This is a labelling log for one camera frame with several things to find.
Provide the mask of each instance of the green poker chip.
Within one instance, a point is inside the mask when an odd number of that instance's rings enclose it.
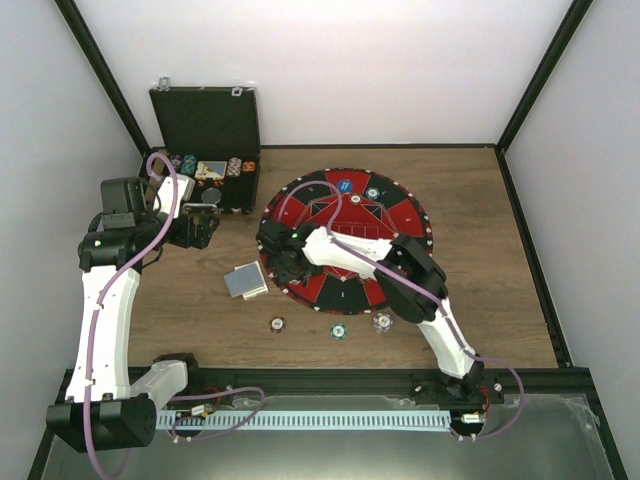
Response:
[[[347,327],[345,327],[344,323],[336,323],[333,327],[331,327],[331,336],[336,340],[342,340],[347,336]]]

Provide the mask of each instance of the wooden table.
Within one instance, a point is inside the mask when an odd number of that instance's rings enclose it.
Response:
[[[262,209],[296,177],[329,167],[366,168],[408,188],[427,211],[434,258],[448,275],[452,307],[468,342],[516,367],[556,367],[524,250],[491,149],[265,149],[256,212],[222,218],[210,246],[166,246],[145,270],[132,314],[130,365],[192,352],[202,366],[435,368],[415,325],[396,318],[378,334],[371,315],[336,316],[269,293],[232,299],[223,275],[258,259]],[[274,316],[286,319],[280,334]],[[335,340],[330,327],[348,328]]]

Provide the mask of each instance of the purple cable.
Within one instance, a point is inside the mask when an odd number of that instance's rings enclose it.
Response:
[[[212,435],[207,435],[204,437],[201,435],[198,435],[196,437],[190,437],[191,442],[202,442],[204,440],[211,440],[212,438],[218,438],[218,437],[222,437],[223,435],[233,433],[243,425],[249,423],[253,419],[253,417],[255,417],[258,414],[260,409],[264,406],[265,402],[267,401],[267,397],[265,396],[264,391],[259,387],[242,387],[242,388],[236,388],[233,390],[225,390],[224,392],[220,392],[220,393],[210,393],[207,395],[187,395],[182,397],[173,397],[171,401],[180,402],[185,400],[211,400],[212,398],[227,397],[229,395],[235,395],[237,393],[244,393],[244,392],[257,392],[260,394],[260,402],[258,403],[256,408],[253,409],[253,411],[247,416],[247,418],[239,421],[234,426],[229,427],[226,430],[223,430],[222,432],[214,433]],[[174,438],[174,441],[176,441],[176,443],[178,441],[178,438],[180,438],[176,433],[176,427],[180,425],[181,422],[187,420],[188,418],[192,418],[192,417],[180,418],[176,420],[173,426],[171,427],[171,433],[173,434],[173,438]]]
[[[465,344],[462,341],[462,338],[460,338],[460,335],[458,335],[458,332],[456,331],[455,327],[453,326],[452,320],[448,317],[447,311],[445,310],[444,306],[442,305],[442,301],[436,295],[434,295],[433,293],[429,292],[428,290],[425,290],[421,286],[416,285],[415,283],[411,282],[409,279],[407,279],[406,277],[400,275],[399,273],[394,272],[393,270],[385,267],[384,265],[379,264],[378,262],[376,262],[374,260],[371,260],[366,255],[363,255],[360,252],[352,249],[348,245],[345,245],[344,243],[342,243],[340,240],[338,240],[336,237],[333,236],[333,232],[331,231],[331,225],[333,224],[333,221],[336,219],[336,217],[340,213],[340,209],[342,208],[342,194],[340,193],[340,191],[338,190],[338,188],[335,185],[333,185],[333,184],[331,184],[329,182],[323,182],[323,181],[320,181],[320,180],[313,180],[313,181],[306,182],[306,183],[298,185],[296,188],[291,190],[291,192],[289,192],[289,195],[287,196],[287,198],[285,198],[285,200],[284,200],[284,202],[282,204],[282,207],[280,209],[280,213],[278,214],[278,221],[280,221],[280,219],[282,218],[282,215],[284,214],[284,207],[287,205],[287,203],[289,202],[289,199],[293,196],[293,194],[295,192],[297,192],[298,190],[300,190],[301,188],[304,188],[304,187],[309,186],[309,185],[324,185],[324,186],[327,186],[338,196],[338,208],[333,213],[333,215],[331,215],[331,218],[329,219],[329,221],[327,222],[327,225],[326,225],[327,233],[329,234],[329,238],[331,239],[331,242],[335,243],[338,247],[342,248],[344,251],[350,253],[351,255],[359,258],[363,262],[368,263],[369,265],[371,265],[375,269],[380,270],[381,272],[384,272],[385,274],[389,275],[394,280],[397,280],[398,282],[402,283],[403,285],[409,287],[414,292],[417,292],[417,293],[419,293],[421,295],[424,295],[429,300],[431,300],[433,303],[435,303],[438,306],[438,309],[444,315],[445,321],[447,322],[447,326],[449,327],[449,330],[451,330],[451,333],[453,334],[454,338],[456,339],[456,342],[458,343],[458,346],[462,349],[464,354],[467,355],[469,358],[471,358],[473,360],[476,360],[476,361],[479,361],[479,362],[497,363],[497,364],[502,365],[503,367],[505,367],[507,370],[509,370],[511,375],[513,375],[513,377],[515,378],[516,383],[518,384],[518,390],[520,392],[520,403],[518,405],[518,411],[513,416],[513,418],[509,422],[507,422],[507,424],[504,425],[502,428],[496,430],[495,432],[491,432],[491,433],[488,433],[486,435],[478,436],[478,437],[475,438],[475,440],[488,440],[488,439],[496,437],[499,434],[504,433],[508,429],[510,429],[515,424],[515,422],[518,420],[520,415],[522,414],[522,411],[524,410],[524,405],[526,403],[525,402],[524,385],[522,383],[522,379],[520,378],[520,375],[518,375],[518,372],[516,372],[515,368],[513,368],[511,365],[509,365],[504,360],[500,360],[499,358],[493,358],[493,357],[481,357],[481,356],[474,355],[471,352],[467,351],[466,347],[465,347]],[[458,438],[462,438],[462,439],[471,438],[471,437],[464,437],[464,436],[458,434],[458,432],[455,432],[454,430],[452,430],[452,432],[456,436],[458,436]]]
[[[122,472],[124,471],[127,461],[129,460],[130,451],[127,452],[125,459],[120,465],[120,468],[114,473],[110,474],[102,468],[100,461],[98,460],[98,456],[96,455],[95,445],[93,444],[93,434],[91,432],[91,385],[93,384],[92,373],[93,373],[93,348],[95,346],[96,340],[96,327],[98,324],[98,316],[100,315],[100,311],[104,308],[102,302],[104,302],[109,289],[113,286],[113,284],[120,278],[120,276],[126,272],[133,265],[138,263],[146,254],[148,254],[151,250],[154,249],[158,243],[162,240],[162,238],[169,231],[169,227],[171,227],[171,222],[173,221],[173,215],[175,214],[176,208],[178,207],[178,177],[176,176],[176,171],[171,164],[171,161],[162,153],[156,152],[149,156],[147,159],[147,173],[150,177],[155,178],[156,180],[160,180],[162,177],[157,175],[152,170],[153,161],[159,158],[164,162],[164,164],[169,169],[169,176],[173,180],[173,197],[171,199],[171,208],[169,209],[169,215],[167,216],[167,220],[162,225],[160,232],[158,235],[147,245],[144,249],[142,249],[136,256],[134,256],[131,260],[125,263],[120,269],[109,279],[109,281],[105,284],[98,296],[98,300],[96,303],[98,307],[93,311],[91,315],[91,323],[89,324],[89,338],[87,345],[87,364],[86,364],[86,379],[89,382],[84,389],[84,403],[82,405],[82,422],[83,422],[83,430],[84,430],[84,439],[87,447],[87,454],[89,455],[89,460],[91,461],[91,465],[93,466],[96,473],[103,478],[104,480],[112,480],[118,478]]]

